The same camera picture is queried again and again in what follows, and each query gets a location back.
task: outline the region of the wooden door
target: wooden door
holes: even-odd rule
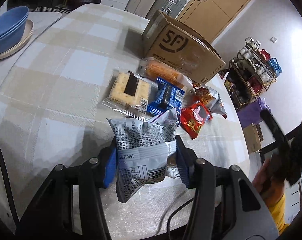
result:
[[[250,0],[190,0],[178,20],[212,42]]]

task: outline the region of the yellow sleeve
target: yellow sleeve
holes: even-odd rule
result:
[[[281,234],[284,229],[286,229],[289,224],[286,224],[284,221],[284,211],[285,211],[285,194],[281,199],[273,206],[269,206],[268,210],[270,211],[274,222],[277,226],[278,232]]]

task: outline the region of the red bag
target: red bag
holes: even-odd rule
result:
[[[271,55],[267,53],[267,51],[265,49],[261,50],[261,53],[264,54],[266,61],[271,59]]]
[[[195,139],[200,132],[202,125],[211,120],[212,116],[200,100],[193,103],[191,106],[183,108],[181,111],[181,125],[184,130]]]

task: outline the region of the blue bowl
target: blue bowl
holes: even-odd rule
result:
[[[4,35],[12,28],[20,24],[26,16],[29,9],[26,6],[12,8],[0,16],[0,36]]]
[[[8,32],[6,32],[5,34],[0,36],[0,40],[3,39],[5,36],[7,36],[8,34],[14,32],[18,27],[20,27],[21,24],[23,24],[24,22],[26,22],[28,19],[28,15],[26,15],[26,17],[24,19],[22,19],[22,21],[20,21],[19,24],[17,24],[15,27],[13,27],[11,30],[9,30]]]
[[[24,34],[27,18],[20,23],[12,32],[0,39],[0,53],[11,49],[14,45],[21,41]]]

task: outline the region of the luggage handle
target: luggage handle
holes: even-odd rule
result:
[[[174,4],[176,4],[177,2],[179,2],[179,0],[168,0],[168,1],[171,1]]]
[[[168,9],[166,10],[166,9],[164,9],[163,7],[162,7],[162,11],[163,11],[164,13],[166,13],[167,15],[169,15],[169,14],[172,12],[172,10],[171,10],[170,8],[168,8]]]

